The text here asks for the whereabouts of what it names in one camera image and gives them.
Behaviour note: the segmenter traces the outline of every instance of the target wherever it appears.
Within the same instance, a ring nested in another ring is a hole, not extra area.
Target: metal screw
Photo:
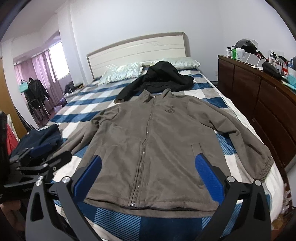
[[[227,177],[227,181],[229,181],[230,183],[233,183],[235,181],[235,178],[233,176],[229,176]]]
[[[255,181],[255,185],[256,185],[256,186],[261,186],[261,182],[260,182],[259,180],[256,180],[256,181]]]
[[[68,183],[70,181],[70,177],[63,177],[62,182]]]
[[[38,181],[35,182],[35,185],[36,186],[40,186],[41,184],[42,184],[42,181],[41,180],[38,180]]]

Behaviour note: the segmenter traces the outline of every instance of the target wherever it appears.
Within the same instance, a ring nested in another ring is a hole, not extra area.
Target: headboard
[[[145,65],[161,58],[190,56],[184,32],[161,33],[123,40],[87,55],[93,78],[103,75],[106,66],[143,62]]]

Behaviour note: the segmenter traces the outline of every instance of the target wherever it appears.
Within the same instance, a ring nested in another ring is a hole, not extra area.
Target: jar
[[[226,57],[231,58],[231,49],[230,49],[230,47],[227,47],[227,49],[226,49]]]

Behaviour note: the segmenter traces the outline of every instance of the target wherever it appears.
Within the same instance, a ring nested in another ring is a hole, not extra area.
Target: label
[[[232,49],[231,50],[231,52],[232,52],[232,59],[237,59],[237,50],[236,49]]]

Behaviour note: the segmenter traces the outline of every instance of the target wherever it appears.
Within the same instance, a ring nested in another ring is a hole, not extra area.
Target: hanging clothes
[[[29,89],[33,92],[36,99],[38,99],[42,103],[45,101],[45,96],[50,99],[50,95],[48,94],[40,80],[33,80],[32,78],[30,78]]]
[[[30,88],[26,92],[24,92],[24,94],[25,94],[26,100],[29,104],[30,112],[32,114],[33,108],[39,109],[41,106]]]
[[[14,127],[14,125],[12,123],[12,119],[11,119],[11,115],[10,114],[7,115],[7,124],[10,126],[11,131],[13,132],[15,138],[19,141],[20,139],[17,136],[17,132],[16,132],[15,127]]]
[[[15,138],[10,126],[7,124],[6,126],[6,145],[7,145],[7,153],[8,155],[11,154],[11,152],[17,147],[18,141]]]

